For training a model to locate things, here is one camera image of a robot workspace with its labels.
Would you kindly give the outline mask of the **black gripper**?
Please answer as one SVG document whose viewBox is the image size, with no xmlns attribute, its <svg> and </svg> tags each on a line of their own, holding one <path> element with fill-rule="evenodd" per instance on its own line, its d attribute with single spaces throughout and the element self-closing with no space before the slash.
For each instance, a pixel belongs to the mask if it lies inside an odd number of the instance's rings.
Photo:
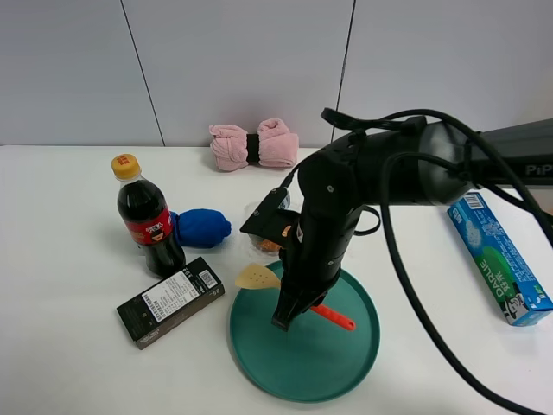
<svg viewBox="0 0 553 415">
<path fill-rule="evenodd" d="M 283 285 L 271 323 L 288 332 L 292 322 L 320 305 L 336 284 L 342 259 L 363 206 L 331 202 L 329 194 L 304 196 L 291 245 L 283 259 Z"/>
</svg>

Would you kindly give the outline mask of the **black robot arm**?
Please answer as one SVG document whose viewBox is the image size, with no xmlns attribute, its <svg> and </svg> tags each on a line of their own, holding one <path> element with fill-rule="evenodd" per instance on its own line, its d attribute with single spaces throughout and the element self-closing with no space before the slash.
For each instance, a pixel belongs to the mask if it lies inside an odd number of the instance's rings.
<svg viewBox="0 0 553 415">
<path fill-rule="evenodd" d="M 472 186 L 498 190 L 507 183 L 515 201 L 531 213 L 546 235 L 552 219 L 537 204 L 512 158 L 503 157 L 485 138 L 445 113 L 398 112 L 378 120 L 350 118 L 331 109 L 326 120 L 345 131 L 289 174 L 304 196 L 294 231 L 305 232 L 283 253 L 284 286 L 272 322 L 288 329 L 334 286 L 361 210 L 380 206 L 391 262 L 419 321 L 429 335 L 436 329 L 420 303 L 401 260 L 390 208 L 410 203 L 447 204 Z"/>
</svg>

